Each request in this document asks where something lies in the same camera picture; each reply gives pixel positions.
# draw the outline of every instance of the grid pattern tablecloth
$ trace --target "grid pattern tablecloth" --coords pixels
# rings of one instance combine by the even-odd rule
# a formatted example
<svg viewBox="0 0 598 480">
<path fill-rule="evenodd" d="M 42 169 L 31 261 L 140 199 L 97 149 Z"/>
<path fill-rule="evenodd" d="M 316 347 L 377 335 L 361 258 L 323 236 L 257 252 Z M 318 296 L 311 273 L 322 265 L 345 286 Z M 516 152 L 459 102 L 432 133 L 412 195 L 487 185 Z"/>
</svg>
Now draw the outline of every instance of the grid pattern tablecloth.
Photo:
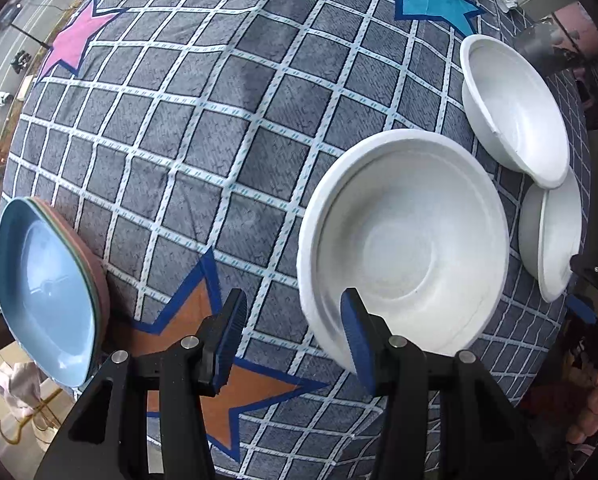
<svg viewBox="0 0 598 480">
<path fill-rule="evenodd" d="M 477 4 L 483 34 L 510 43 L 528 25 L 522 12 Z M 371 469 L 384 404 L 317 347 L 294 264 L 319 179 L 346 149 L 390 128 L 448 136 L 493 178 L 510 227 L 509 271 L 473 350 L 520 399 L 559 331 L 563 297 L 543 302 L 522 267 L 516 226 L 530 182 L 500 167 L 471 131 L 453 28 L 395 20 L 394 0 L 99 0 L 113 7 L 128 10 L 90 43 L 79 75 L 57 67 L 26 101 L 2 203 L 49 200 L 101 257 L 128 315 L 146 322 L 214 247 L 222 293 L 240 286 L 252 307 L 238 356 L 331 385 L 242 414 L 240 460 L 213 449 L 219 471 L 320 480 Z M 571 74 L 548 84 L 582 189 L 583 243 L 584 115 Z M 427 468 L 438 449 L 431 423 Z"/>
</svg>

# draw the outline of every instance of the person's hand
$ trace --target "person's hand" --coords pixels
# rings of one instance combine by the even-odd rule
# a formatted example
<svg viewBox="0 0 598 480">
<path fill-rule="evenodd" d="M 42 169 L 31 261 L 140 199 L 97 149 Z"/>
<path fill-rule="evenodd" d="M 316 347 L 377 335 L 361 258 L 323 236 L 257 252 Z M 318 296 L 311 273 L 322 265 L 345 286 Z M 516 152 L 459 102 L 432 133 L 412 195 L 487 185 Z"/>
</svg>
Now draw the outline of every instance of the person's hand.
<svg viewBox="0 0 598 480">
<path fill-rule="evenodd" d="M 598 431 L 598 375 L 596 386 L 588 394 L 586 406 L 581 410 L 576 423 L 568 428 L 566 440 L 570 444 L 582 444 L 587 437 Z"/>
</svg>

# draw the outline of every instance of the black machine part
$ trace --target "black machine part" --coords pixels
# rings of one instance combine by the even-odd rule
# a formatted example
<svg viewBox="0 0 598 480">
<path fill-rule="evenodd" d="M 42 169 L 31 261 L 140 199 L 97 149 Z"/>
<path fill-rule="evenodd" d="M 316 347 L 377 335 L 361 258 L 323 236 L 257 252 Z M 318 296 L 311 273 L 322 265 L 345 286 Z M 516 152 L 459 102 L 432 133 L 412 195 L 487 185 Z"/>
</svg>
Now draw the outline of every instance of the black machine part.
<svg viewBox="0 0 598 480">
<path fill-rule="evenodd" d="M 423 478 L 428 391 L 437 390 L 442 480 L 551 478 L 522 416 L 472 352 L 454 357 L 423 352 L 393 336 L 383 318 L 369 315 L 354 289 L 346 293 L 376 358 L 378 393 L 388 396 L 371 480 Z M 232 360 L 236 345 L 233 337 L 229 345 L 221 344 L 226 341 L 221 336 L 232 330 L 238 343 L 245 308 L 245 295 L 233 289 L 221 313 L 206 318 L 195 336 L 138 358 L 125 351 L 112 354 L 61 426 L 35 480 L 226 478 L 214 471 L 200 396 L 214 396 L 218 388 L 212 385 L 226 381 L 220 361 Z M 231 355 L 218 355 L 226 346 Z M 211 380 L 209 370 L 223 377 Z M 148 472 L 149 390 L 159 390 L 163 475 Z M 598 449 L 577 478 L 598 479 Z"/>
<path fill-rule="evenodd" d="M 575 254 L 570 258 L 570 269 L 577 276 L 585 279 L 590 285 L 598 289 L 598 265 L 582 254 Z"/>
</svg>

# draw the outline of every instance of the blue gripper pad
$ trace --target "blue gripper pad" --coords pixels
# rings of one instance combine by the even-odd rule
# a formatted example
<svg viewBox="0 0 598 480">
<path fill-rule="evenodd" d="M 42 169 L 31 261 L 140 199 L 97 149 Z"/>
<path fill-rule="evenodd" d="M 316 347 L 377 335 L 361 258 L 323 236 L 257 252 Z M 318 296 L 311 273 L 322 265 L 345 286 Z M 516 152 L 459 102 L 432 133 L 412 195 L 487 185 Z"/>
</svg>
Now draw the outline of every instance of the blue gripper pad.
<svg viewBox="0 0 598 480">
<path fill-rule="evenodd" d="M 232 361 L 241 342 L 241 332 L 247 318 L 246 295 L 239 288 L 233 288 L 215 320 L 221 327 L 221 337 L 214 348 L 212 387 L 216 392 L 228 382 Z"/>
<path fill-rule="evenodd" d="M 352 353 L 359 381 L 372 396 L 376 394 L 377 348 L 372 343 L 374 329 L 364 303 L 355 288 L 346 288 L 341 295 L 341 321 Z"/>
</svg>

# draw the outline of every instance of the white plate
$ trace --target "white plate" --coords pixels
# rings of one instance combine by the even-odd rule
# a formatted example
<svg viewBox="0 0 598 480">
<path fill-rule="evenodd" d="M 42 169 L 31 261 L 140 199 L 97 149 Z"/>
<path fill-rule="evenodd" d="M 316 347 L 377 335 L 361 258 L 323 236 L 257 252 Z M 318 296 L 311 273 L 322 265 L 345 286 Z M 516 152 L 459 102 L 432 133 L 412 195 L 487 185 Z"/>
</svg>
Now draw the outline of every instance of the white plate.
<svg viewBox="0 0 598 480">
<path fill-rule="evenodd" d="M 463 107 L 483 147 L 538 186 L 559 187 L 570 164 L 568 136 L 541 75 L 513 48 L 479 34 L 463 40 L 460 60 Z"/>
<path fill-rule="evenodd" d="M 508 223 L 488 174 L 453 140 L 391 130 L 345 152 L 301 223 L 301 307 L 319 345 L 354 371 L 340 316 L 354 286 L 368 312 L 425 351 L 454 355 L 492 316 Z"/>
<path fill-rule="evenodd" d="M 581 195 L 572 169 L 557 189 L 530 186 L 519 217 L 519 253 L 545 301 L 556 300 L 566 290 L 572 276 L 570 258 L 580 244 Z"/>
</svg>

